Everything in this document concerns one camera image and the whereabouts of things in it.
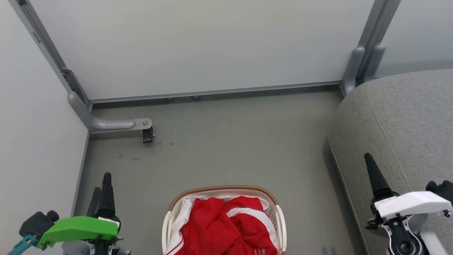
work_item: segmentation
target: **gray metal leg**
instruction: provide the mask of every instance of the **gray metal leg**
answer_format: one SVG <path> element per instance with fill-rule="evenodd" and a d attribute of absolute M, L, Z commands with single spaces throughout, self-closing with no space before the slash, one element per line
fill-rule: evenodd
<path fill-rule="evenodd" d="M 368 65 L 366 65 L 366 69 L 363 69 L 363 73 L 360 76 L 359 84 L 375 79 L 376 71 L 379 67 L 379 63 L 381 63 L 381 59 L 382 56 L 384 56 L 385 51 L 386 51 L 385 45 L 380 44 L 374 47 Z"/>
<path fill-rule="evenodd" d="M 347 63 L 346 71 L 344 72 L 344 77 L 340 84 L 343 96 L 347 96 L 356 88 L 357 72 L 364 54 L 365 48 L 363 47 L 357 47 L 352 51 L 351 58 Z"/>
<path fill-rule="evenodd" d="M 102 119 L 93 116 L 87 107 L 83 104 L 79 96 L 71 91 L 68 96 L 69 103 L 79 118 L 91 133 L 124 131 L 124 130 L 146 130 L 153 125 L 151 119 Z"/>
<path fill-rule="evenodd" d="M 86 107 L 89 108 L 91 105 L 90 100 L 88 100 L 87 96 L 83 92 L 83 89 L 77 81 L 74 73 L 66 68 L 66 64 L 50 39 L 49 34 L 31 5 L 30 0 L 10 0 L 10 3 L 16 10 L 27 30 L 29 30 L 32 36 L 35 37 L 38 47 L 41 49 L 43 55 L 57 73 L 57 76 L 59 78 L 63 76 L 64 80 L 60 79 L 62 80 L 65 89 L 68 92 L 75 91 Z"/>

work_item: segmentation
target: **white stripe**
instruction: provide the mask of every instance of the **white stripe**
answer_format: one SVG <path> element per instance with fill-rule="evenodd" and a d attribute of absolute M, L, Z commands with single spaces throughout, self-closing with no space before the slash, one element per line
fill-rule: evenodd
<path fill-rule="evenodd" d="M 184 244 L 183 235 L 181 234 L 181 228 L 189 221 L 190 211 L 193 207 L 193 202 L 195 199 L 184 199 L 183 204 L 181 205 L 181 210 L 179 211 L 178 217 L 171 226 L 171 238 L 170 243 L 167 247 L 167 252 L 174 249 L 168 255 L 173 255 L 179 251 Z"/>
<path fill-rule="evenodd" d="M 248 214 L 250 216 L 255 217 L 257 220 L 261 221 L 269 232 L 269 238 L 275 248 L 278 250 L 278 241 L 277 241 L 277 233 L 275 232 L 274 225 L 270 221 L 269 217 L 263 213 L 262 211 L 253 210 L 251 208 L 233 208 L 231 209 L 226 215 L 231 218 L 236 216 L 240 213 Z"/>
<path fill-rule="evenodd" d="M 172 252 L 168 253 L 167 255 L 175 255 L 182 247 L 184 246 L 184 240 L 174 249 Z"/>

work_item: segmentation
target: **white laundry basket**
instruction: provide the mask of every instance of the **white laundry basket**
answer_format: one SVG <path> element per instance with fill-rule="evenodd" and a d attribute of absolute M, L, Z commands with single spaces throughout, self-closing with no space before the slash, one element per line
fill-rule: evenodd
<path fill-rule="evenodd" d="M 167 254 L 167 246 L 170 242 L 172 224 L 178 217 L 181 205 L 186 198 L 208 199 L 210 197 L 229 199 L 237 196 L 258 197 L 262 203 L 269 205 L 269 217 L 277 233 L 279 255 L 286 254 L 286 225 L 283 212 L 277 202 L 277 199 L 266 189 L 258 186 L 212 186 L 188 190 L 177 196 L 170 205 L 167 215 L 165 215 L 164 225 L 162 226 L 162 252 Z"/>

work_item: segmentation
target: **metal post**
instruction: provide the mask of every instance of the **metal post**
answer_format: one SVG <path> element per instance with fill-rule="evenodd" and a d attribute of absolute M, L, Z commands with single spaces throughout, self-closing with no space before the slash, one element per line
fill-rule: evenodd
<path fill-rule="evenodd" d="M 347 96 L 357 85 L 375 78 L 377 68 L 386 50 L 381 42 L 400 2 L 401 0 L 375 0 L 340 85 L 344 96 Z"/>
<path fill-rule="evenodd" d="M 66 67 L 60 53 L 58 52 L 57 48 L 50 39 L 49 34 L 47 33 L 43 23 L 38 17 L 38 14 L 34 10 L 33 6 L 31 5 L 29 0 L 16 0 L 17 3 L 24 13 L 26 19 L 30 23 L 31 27 L 33 28 L 33 36 L 36 38 L 38 44 L 42 44 L 46 49 L 48 55 L 52 59 L 52 61 L 56 64 L 57 69 L 63 75 L 64 79 L 66 80 L 67 86 L 65 86 L 68 90 L 74 91 L 80 97 L 82 102 L 86 105 L 86 107 L 90 106 L 90 101 L 88 97 L 84 93 L 83 89 L 81 88 L 79 82 L 75 78 L 74 74 L 71 70 Z"/>

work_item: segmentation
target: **white wall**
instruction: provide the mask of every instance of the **white wall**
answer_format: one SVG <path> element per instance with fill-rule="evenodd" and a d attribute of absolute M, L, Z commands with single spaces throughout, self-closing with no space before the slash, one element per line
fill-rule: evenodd
<path fill-rule="evenodd" d="M 90 99 L 341 80 L 373 0 L 31 0 Z"/>
<path fill-rule="evenodd" d="M 452 10 L 451 0 L 402 0 L 376 76 L 453 68 Z"/>
<path fill-rule="evenodd" d="M 87 129 L 67 91 L 8 1 L 0 1 L 0 253 L 37 211 L 68 217 Z M 26 254 L 61 255 L 61 249 Z"/>

